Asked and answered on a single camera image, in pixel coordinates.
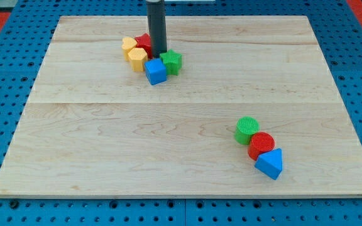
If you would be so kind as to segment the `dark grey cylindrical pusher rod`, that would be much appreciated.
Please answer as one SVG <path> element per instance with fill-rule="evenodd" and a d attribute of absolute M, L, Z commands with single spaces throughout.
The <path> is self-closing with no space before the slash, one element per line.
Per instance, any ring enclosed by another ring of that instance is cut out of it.
<path fill-rule="evenodd" d="M 164 0 L 146 0 L 146 15 L 154 58 L 167 51 L 167 30 Z"/>

